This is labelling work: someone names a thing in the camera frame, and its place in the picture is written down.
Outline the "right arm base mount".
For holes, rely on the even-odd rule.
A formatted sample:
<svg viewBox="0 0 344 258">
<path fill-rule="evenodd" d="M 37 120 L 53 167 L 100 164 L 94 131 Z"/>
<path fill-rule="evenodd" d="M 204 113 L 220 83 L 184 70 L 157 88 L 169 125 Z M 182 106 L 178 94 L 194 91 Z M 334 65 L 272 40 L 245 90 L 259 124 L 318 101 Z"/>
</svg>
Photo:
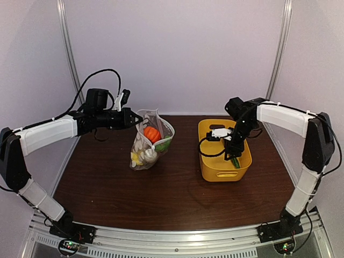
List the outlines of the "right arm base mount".
<svg viewBox="0 0 344 258">
<path fill-rule="evenodd" d="M 262 223 L 257 228 L 257 234 L 261 243 L 290 238 L 294 234 L 303 233 L 301 224 L 296 224 L 291 228 L 284 227 L 280 221 L 274 223 Z"/>
</svg>

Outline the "orange toy carrot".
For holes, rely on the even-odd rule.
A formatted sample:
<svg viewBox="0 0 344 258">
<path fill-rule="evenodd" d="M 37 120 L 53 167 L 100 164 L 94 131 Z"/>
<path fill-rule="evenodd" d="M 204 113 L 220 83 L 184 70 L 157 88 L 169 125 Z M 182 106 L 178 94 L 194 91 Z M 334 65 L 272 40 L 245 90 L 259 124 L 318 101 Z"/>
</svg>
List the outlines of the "orange toy carrot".
<svg viewBox="0 0 344 258">
<path fill-rule="evenodd" d="M 162 142 L 162 143 L 160 143 L 160 144 L 155 146 L 155 151 L 156 152 L 162 153 L 162 152 L 165 152 L 169 148 L 170 143 L 172 141 L 172 137 L 167 137 L 166 136 L 165 139 L 166 139 L 166 141 L 164 141 L 164 142 Z"/>
</svg>

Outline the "dotted clear zip bag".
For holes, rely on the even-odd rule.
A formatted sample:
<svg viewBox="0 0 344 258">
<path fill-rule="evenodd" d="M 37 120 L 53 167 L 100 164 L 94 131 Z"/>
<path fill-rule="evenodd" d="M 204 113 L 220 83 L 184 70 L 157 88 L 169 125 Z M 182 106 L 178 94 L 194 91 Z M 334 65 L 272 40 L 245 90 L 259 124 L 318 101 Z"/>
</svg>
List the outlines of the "dotted clear zip bag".
<svg viewBox="0 0 344 258">
<path fill-rule="evenodd" d="M 136 125 L 130 168 L 147 170 L 168 151 L 175 129 L 159 115 L 158 110 L 139 110 L 138 115 L 143 121 Z"/>
</svg>

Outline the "yellow toy squash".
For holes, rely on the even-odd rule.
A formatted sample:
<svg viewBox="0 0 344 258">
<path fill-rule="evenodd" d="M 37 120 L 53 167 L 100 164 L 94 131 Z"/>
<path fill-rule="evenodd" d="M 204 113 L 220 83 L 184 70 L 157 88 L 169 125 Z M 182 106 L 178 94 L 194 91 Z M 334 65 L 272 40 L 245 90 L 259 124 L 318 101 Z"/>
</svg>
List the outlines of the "yellow toy squash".
<svg viewBox="0 0 344 258">
<path fill-rule="evenodd" d="M 135 152 L 131 152 L 131 166 L 136 167 L 136 166 L 142 166 L 143 162 L 140 160 L 140 155 L 138 155 Z"/>
</svg>

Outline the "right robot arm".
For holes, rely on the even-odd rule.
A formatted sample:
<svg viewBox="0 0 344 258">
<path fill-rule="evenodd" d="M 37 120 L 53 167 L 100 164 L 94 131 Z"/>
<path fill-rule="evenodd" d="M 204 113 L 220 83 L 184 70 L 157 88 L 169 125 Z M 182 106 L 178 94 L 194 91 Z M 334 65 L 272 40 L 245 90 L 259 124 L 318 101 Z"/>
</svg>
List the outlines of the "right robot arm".
<svg viewBox="0 0 344 258">
<path fill-rule="evenodd" d="M 297 186 L 281 213 L 282 221 L 276 224 L 279 237 L 287 237 L 296 229 L 296 218 L 306 209 L 315 195 L 325 168 L 335 151 L 334 133 L 328 114 L 301 111 L 264 98 L 244 102 L 239 97 L 231 98 L 225 111 L 236 122 L 225 143 L 225 160 L 240 157 L 244 141 L 259 123 L 272 124 L 301 136 L 304 140 L 302 172 Z"/>
</svg>

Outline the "yellow plastic basket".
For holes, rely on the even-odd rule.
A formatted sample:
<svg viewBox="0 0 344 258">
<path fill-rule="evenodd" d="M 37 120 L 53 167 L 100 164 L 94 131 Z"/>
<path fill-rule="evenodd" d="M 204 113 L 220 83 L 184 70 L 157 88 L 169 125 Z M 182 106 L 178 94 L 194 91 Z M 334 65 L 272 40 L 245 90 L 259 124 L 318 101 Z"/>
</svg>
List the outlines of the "yellow plastic basket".
<svg viewBox="0 0 344 258">
<path fill-rule="evenodd" d="M 202 140 L 213 129 L 234 128 L 235 121 L 228 119 L 204 119 L 198 124 L 198 139 Z M 252 164 L 252 156 L 248 143 L 244 142 L 244 151 L 237 158 L 239 168 L 236 168 L 232 160 L 225 160 L 225 155 L 206 157 L 199 154 L 202 177 L 208 182 L 235 182 L 242 179 L 249 166 Z"/>
</svg>

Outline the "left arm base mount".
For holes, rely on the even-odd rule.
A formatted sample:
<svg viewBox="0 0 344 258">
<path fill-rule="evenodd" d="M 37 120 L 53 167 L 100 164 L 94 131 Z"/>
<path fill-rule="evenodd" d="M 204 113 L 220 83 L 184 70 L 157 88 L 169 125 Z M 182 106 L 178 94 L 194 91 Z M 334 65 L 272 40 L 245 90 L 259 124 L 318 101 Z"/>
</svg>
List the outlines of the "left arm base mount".
<svg viewBox="0 0 344 258">
<path fill-rule="evenodd" d="M 71 223 L 71 224 L 54 224 L 49 233 L 64 239 L 71 239 L 81 244 L 92 244 L 95 238 L 96 228 L 93 226 Z"/>
</svg>

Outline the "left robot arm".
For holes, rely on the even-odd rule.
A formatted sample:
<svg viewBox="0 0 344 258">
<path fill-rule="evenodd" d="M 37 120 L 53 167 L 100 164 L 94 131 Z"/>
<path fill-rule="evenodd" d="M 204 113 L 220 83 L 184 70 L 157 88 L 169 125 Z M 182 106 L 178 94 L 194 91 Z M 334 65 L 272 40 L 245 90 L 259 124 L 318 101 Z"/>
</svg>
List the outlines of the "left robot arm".
<svg viewBox="0 0 344 258">
<path fill-rule="evenodd" d="M 139 124 L 143 118 L 125 107 L 129 95 L 129 90 L 112 97 L 108 90 L 89 89 L 85 103 L 78 110 L 32 127 L 1 130 L 1 176 L 8 190 L 23 197 L 50 220 L 57 221 L 55 227 L 66 239 L 77 234 L 77 226 L 64 218 L 66 209 L 32 178 L 25 157 L 43 147 L 99 128 L 122 130 Z M 110 97 L 113 106 L 108 108 Z"/>
</svg>

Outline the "dark green toy cucumber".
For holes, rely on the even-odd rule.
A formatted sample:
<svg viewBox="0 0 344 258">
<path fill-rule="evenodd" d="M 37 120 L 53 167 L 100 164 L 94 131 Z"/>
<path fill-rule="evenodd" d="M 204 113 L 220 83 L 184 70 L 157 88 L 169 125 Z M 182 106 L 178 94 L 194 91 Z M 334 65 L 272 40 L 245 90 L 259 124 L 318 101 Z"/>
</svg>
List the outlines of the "dark green toy cucumber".
<svg viewBox="0 0 344 258">
<path fill-rule="evenodd" d="M 233 166 L 235 167 L 235 169 L 240 169 L 240 162 L 237 161 L 237 160 L 231 160 L 232 161 L 232 164 Z"/>
</svg>

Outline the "orange toy pumpkin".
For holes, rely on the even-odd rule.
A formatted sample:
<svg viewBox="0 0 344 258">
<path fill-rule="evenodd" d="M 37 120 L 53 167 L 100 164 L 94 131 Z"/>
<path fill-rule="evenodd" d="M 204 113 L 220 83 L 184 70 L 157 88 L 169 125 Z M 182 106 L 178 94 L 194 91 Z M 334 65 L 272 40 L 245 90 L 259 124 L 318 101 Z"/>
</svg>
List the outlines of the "orange toy pumpkin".
<svg viewBox="0 0 344 258">
<path fill-rule="evenodd" d="M 144 128 L 144 136 L 153 144 L 161 140 L 160 131 L 151 126 L 147 126 L 146 128 Z"/>
</svg>

